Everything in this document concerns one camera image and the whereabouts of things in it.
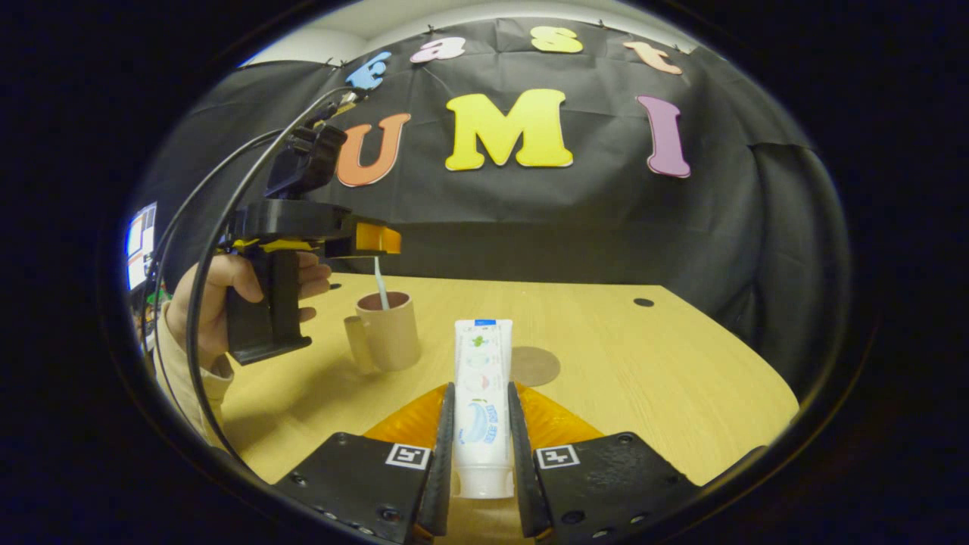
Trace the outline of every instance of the human hand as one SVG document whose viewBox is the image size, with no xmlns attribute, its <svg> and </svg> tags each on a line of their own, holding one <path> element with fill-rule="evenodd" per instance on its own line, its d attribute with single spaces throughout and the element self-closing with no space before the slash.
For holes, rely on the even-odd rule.
<svg viewBox="0 0 969 545">
<path fill-rule="evenodd" d="M 320 258 L 309 252 L 297 252 L 299 256 L 299 298 L 306 299 L 326 293 L 329 289 L 331 270 L 320 265 Z M 169 330 L 178 345 L 185 349 L 185 331 L 188 322 L 189 296 L 198 264 L 193 265 L 178 281 L 172 294 L 172 302 L 165 314 Z M 202 308 L 199 315 L 199 359 L 204 369 L 211 370 L 215 359 L 229 350 L 229 324 L 226 319 L 226 290 L 233 287 L 243 299 L 258 303 L 263 299 L 263 290 L 252 268 L 252 263 L 244 257 L 221 254 L 212 258 L 208 278 L 202 294 Z M 305 322 L 316 316 L 316 309 L 307 307 L 299 310 L 299 321 Z"/>
</svg>

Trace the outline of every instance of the mug handle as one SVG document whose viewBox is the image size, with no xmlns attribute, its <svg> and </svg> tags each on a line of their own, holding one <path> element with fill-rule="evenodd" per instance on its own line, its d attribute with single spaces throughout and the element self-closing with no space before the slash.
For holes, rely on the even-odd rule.
<svg viewBox="0 0 969 545">
<path fill-rule="evenodd" d="M 350 341 L 350 351 L 357 363 L 357 370 L 362 374 L 377 372 L 379 369 L 374 365 L 373 356 L 370 354 L 363 320 L 359 316 L 347 316 L 343 319 L 343 326 L 347 330 L 347 340 Z"/>
</svg>

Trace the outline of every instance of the white wall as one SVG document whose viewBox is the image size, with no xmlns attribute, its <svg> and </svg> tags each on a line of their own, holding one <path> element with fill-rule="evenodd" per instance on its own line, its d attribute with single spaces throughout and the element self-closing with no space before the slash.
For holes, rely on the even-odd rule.
<svg viewBox="0 0 969 545">
<path fill-rule="evenodd" d="M 698 42 L 639 8 L 614 0 L 492 2 L 481 0 L 363 0 L 307 23 L 244 64 L 272 60 L 333 63 L 427 30 L 496 17 L 547 16 L 603 23 L 617 30 L 692 51 Z"/>
</svg>

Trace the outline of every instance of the toothbrush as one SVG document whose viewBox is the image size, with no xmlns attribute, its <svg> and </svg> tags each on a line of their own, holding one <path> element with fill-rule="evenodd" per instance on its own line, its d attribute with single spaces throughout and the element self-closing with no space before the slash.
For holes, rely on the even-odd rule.
<svg viewBox="0 0 969 545">
<path fill-rule="evenodd" d="M 390 310 L 391 304 L 387 301 L 387 286 L 384 285 L 384 278 L 380 276 L 379 256 L 373 256 L 373 275 L 377 277 L 377 290 L 380 291 L 380 305 L 384 310 Z"/>
</svg>

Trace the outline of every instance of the cable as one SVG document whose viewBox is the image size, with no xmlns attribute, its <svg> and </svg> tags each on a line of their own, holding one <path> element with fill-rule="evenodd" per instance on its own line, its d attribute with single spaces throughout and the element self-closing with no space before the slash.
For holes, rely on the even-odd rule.
<svg viewBox="0 0 969 545">
<path fill-rule="evenodd" d="M 193 189 L 192 192 L 189 193 L 188 197 L 186 197 L 185 200 L 182 201 L 181 206 L 178 207 L 178 210 L 176 210 L 174 216 L 172 216 L 172 221 L 169 222 L 168 227 L 165 228 L 165 231 L 162 233 L 162 236 L 158 239 L 158 250 L 156 250 L 156 252 L 155 252 L 155 258 L 152 259 L 151 262 L 150 262 L 150 264 L 148 265 L 148 274 L 146 276 L 146 280 L 147 281 L 145 281 L 145 283 L 144 283 L 145 291 L 147 291 L 149 289 L 149 286 L 151 286 L 152 280 L 156 280 L 156 276 L 158 278 L 164 278 L 162 276 L 162 272 L 165 270 L 165 260 L 168 257 L 168 248 L 167 248 L 167 245 L 169 243 L 169 236 L 174 231 L 174 226 L 178 224 L 178 220 L 181 218 L 181 214 L 188 207 L 188 204 L 191 203 L 195 199 L 196 195 L 198 195 L 199 192 L 202 191 L 202 189 L 208 185 L 208 183 L 215 177 L 215 175 L 217 175 L 219 172 L 221 172 L 222 169 L 224 169 L 227 165 L 229 165 L 229 163 L 231 163 L 232 161 L 234 161 L 239 155 L 241 155 L 242 153 L 250 150 L 253 147 L 256 147 L 257 145 L 264 144 L 269 139 L 271 139 L 271 138 L 276 137 L 277 135 L 279 135 L 279 133 L 281 133 L 281 132 L 283 132 L 282 129 L 276 129 L 274 131 L 269 131 L 269 132 L 267 132 L 267 133 L 265 133 L 265 134 L 263 134 L 261 136 L 258 136 L 256 138 L 250 140 L 249 142 L 241 145 L 240 147 L 238 147 L 235 151 L 233 151 L 232 153 L 230 153 L 229 156 L 227 156 L 225 159 L 223 159 L 221 163 L 219 163 L 218 165 L 216 165 L 215 168 L 213 168 L 211 171 L 209 171 L 209 173 L 202 179 L 202 181 L 200 181 L 199 184 L 195 186 L 195 189 Z M 175 392 L 174 392 L 174 390 L 172 388 L 172 383 L 169 381 L 169 375 L 165 371 L 165 360 L 162 357 L 162 347 L 161 347 L 161 343 L 158 342 L 158 320 L 159 320 L 159 318 L 158 318 L 158 312 L 159 312 L 159 307 L 160 307 L 160 295 L 161 295 L 161 291 L 162 291 L 162 284 L 161 284 L 160 281 L 157 281 L 156 280 L 155 281 L 155 294 L 154 294 L 155 295 L 155 301 L 152 304 L 152 312 L 153 312 L 153 315 L 155 317 L 155 357 L 158 358 L 158 366 L 160 368 L 162 368 L 162 376 L 165 378 L 165 384 L 166 384 L 166 386 L 168 386 L 169 393 L 172 394 L 172 400 L 175 403 L 175 407 L 178 408 L 178 412 L 180 412 L 181 415 L 185 418 L 185 420 L 188 421 L 189 418 L 185 414 L 185 410 L 182 409 L 181 404 L 178 402 L 178 398 L 175 396 Z M 148 353 L 149 353 L 149 351 L 148 351 L 147 333 L 146 333 L 146 328 L 145 328 L 146 321 L 145 321 L 145 318 L 144 318 L 144 312 L 145 312 L 145 310 L 147 308 L 147 299 L 148 299 L 147 298 L 147 294 L 145 294 L 145 297 L 143 297 L 141 299 L 141 318 L 140 318 L 140 320 L 141 320 L 141 349 L 142 349 L 145 357 L 147 357 L 148 356 Z"/>
<path fill-rule="evenodd" d="M 209 426 L 212 428 L 212 431 L 215 432 L 215 435 L 218 437 L 219 441 L 222 442 L 226 452 L 228 452 L 237 462 L 247 469 L 249 466 L 238 455 L 233 446 L 229 444 L 229 440 L 225 437 L 225 434 L 222 433 L 218 422 L 215 420 L 215 414 L 212 413 L 212 407 L 208 404 L 208 396 L 205 394 L 205 389 L 202 385 L 202 373 L 200 372 L 199 367 L 199 318 L 202 311 L 203 286 L 205 284 L 205 280 L 208 278 L 208 269 L 212 263 L 211 249 L 219 240 L 219 235 L 222 234 L 222 230 L 226 221 L 229 219 L 230 214 L 235 212 L 235 208 L 238 206 L 239 201 L 242 200 L 242 196 L 256 179 L 256 172 L 263 167 L 269 156 L 277 152 L 279 148 L 282 147 L 286 137 L 292 134 L 293 130 L 296 129 L 299 124 L 306 121 L 327 98 L 340 91 L 355 91 L 365 97 L 365 91 L 362 89 L 357 89 L 356 87 L 336 87 L 335 89 L 324 93 L 322 97 L 315 100 L 313 104 L 309 106 L 309 108 L 297 116 L 297 118 L 294 119 L 293 122 L 283 130 L 282 134 L 276 137 L 276 140 L 269 145 L 269 148 L 263 152 L 263 155 L 261 155 L 260 158 L 256 160 L 256 163 L 252 166 L 252 168 L 249 169 L 249 172 L 239 183 L 239 186 L 235 189 L 234 194 L 226 203 L 226 207 L 223 208 L 222 214 L 219 216 L 219 220 L 216 222 L 211 233 L 209 233 L 207 240 L 205 241 L 202 253 L 199 256 L 199 268 L 196 270 L 195 281 L 192 284 L 192 295 L 189 299 L 188 321 L 185 330 L 185 345 L 186 352 L 188 354 L 188 367 L 192 375 L 192 386 L 195 388 L 196 397 L 199 398 L 199 402 L 202 405 L 202 413 L 205 416 L 205 419 L 208 421 Z"/>
</svg>

